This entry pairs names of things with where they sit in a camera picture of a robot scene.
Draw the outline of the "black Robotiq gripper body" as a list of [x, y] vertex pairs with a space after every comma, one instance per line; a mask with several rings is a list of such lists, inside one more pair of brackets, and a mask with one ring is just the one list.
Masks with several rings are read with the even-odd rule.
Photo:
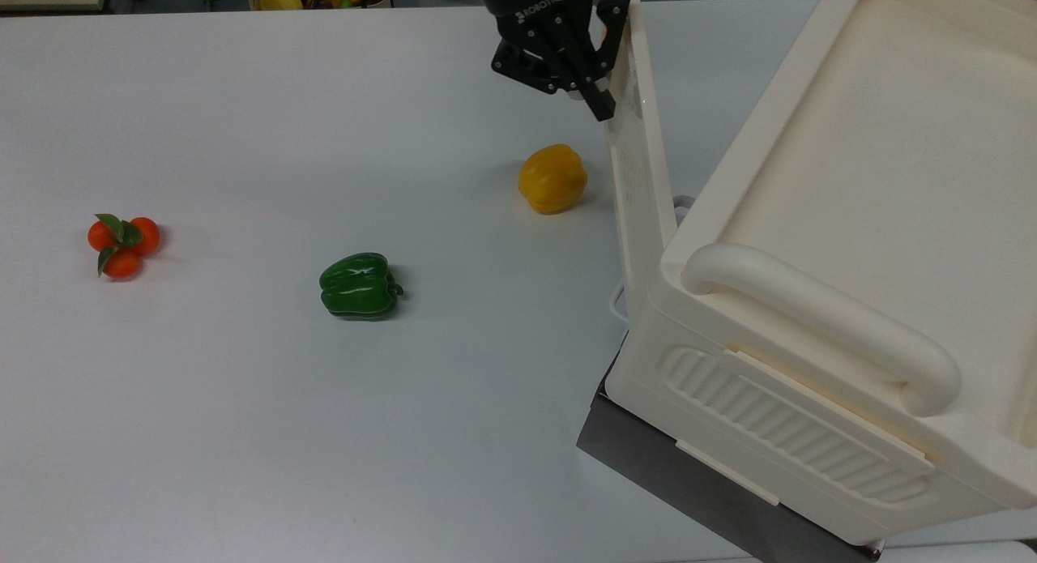
[[589, 43], [593, 6], [600, 0], [481, 0], [495, 18], [501, 43], [537, 47], [540, 43], [563, 46], [556, 31], [578, 45]]

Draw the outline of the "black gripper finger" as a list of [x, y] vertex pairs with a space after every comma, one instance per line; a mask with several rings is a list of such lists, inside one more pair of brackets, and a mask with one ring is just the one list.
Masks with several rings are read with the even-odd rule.
[[591, 35], [590, 83], [604, 87], [604, 80], [614, 68], [633, 0], [591, 0], [594, 17], [601, 25], [600, 38]]
[[616, 101], [608, 91], [608, 76], [618, 57], [618, 35], [607, 31], [598, 49], [590, 53], [574, 44], [556, 47], [549, 44], [542, 56], [521, 49], [515, 44], [500, 43], [491, 62], [498, 75], [526, 84], [527, 87], [554, 95], [558, 92], [582, 98], [597, 121], [612, 119]]

